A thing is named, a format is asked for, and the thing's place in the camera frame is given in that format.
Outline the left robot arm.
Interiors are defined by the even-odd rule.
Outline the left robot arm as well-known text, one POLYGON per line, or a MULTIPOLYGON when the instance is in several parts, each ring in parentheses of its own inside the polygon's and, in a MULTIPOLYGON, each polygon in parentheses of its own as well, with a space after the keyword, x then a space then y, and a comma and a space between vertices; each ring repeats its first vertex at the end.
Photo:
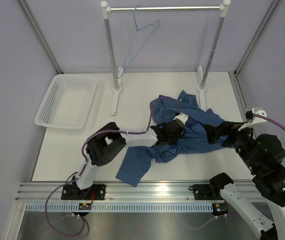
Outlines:
POLYGON ((168 123, 154 125, 141 131, 122 129, 115 122, 109 122, 83 144, 81 154, 84 162, 80 171, 71 180, 71 195, 80 200, 87 198, 98 168, 109 164, 125 148, 153 148, 176 144, 186 131, 187 119, 186 115, 180 114, 168 123))

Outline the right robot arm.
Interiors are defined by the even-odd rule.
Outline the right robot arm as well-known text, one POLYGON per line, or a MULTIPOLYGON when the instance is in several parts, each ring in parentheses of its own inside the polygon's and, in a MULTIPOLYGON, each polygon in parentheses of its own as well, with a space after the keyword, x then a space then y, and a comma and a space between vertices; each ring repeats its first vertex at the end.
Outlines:
POLYGON ((273 219, 261 213, 239 191, 226 173, 209 180, 209 194, 229 203, 248 224, 259 240, 285 240, 285 149, 277 136, 261 134, 253 138, 252 126, 261 119, 285 131, 285 127, 268 117, 254 115, 250 122, 225 121, 219 126, 206 124, 204 129, 210 144, 226 136, 222 146, 232 147, 253 175, 253 183, 266 200, 273 219))

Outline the light blue wire hanger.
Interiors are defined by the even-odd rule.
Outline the light blue wire hanger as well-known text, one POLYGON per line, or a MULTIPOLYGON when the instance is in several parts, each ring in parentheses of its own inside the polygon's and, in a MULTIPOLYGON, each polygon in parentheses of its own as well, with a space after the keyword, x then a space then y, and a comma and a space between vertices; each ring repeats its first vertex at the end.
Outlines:
POLYGON ((135 34, 131 45, 126 53, 126 57, 123 61, 122 66, 118 69, 117 78, 121 79, 125 72, 130 68, 131 64, 134 62, 135 58, 139 55, 140 51, 147 44, 149 39, 153 36, 153 34, 157 31, 160 26, 160 20, 157 19, 154 22, 149 22, 147 25, 139 27, 137 21, 137 12, 140 5, 137 5, 134 8, 133 12, 133 20, 135 26, 135 34))

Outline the blue plaid shirt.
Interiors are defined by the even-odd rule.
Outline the blue plaid shirt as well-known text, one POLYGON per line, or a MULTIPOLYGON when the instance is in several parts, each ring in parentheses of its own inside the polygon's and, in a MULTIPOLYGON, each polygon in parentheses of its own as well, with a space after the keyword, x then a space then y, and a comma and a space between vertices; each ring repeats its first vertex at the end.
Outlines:
POLYGON ((214 144, 209 144, 204 125, 219 126, 225 120, 212 109, 206 111, 199 108, 195 95, 188 94, 184 90, 180 92, 176 100, 160 95, 150 102, 152 120, 158 125, 168 123, 175 114, 188 115, 185 124, 185 134, 177 144, 165 146, 134 146, 127 148, 122 164, 115 176, 116 179, 136 187, 141 178, 149 171, 152 160, 165 164, 172 161, 178 155, 204 154, 222 149, 226 135, 221 136, 214 144))

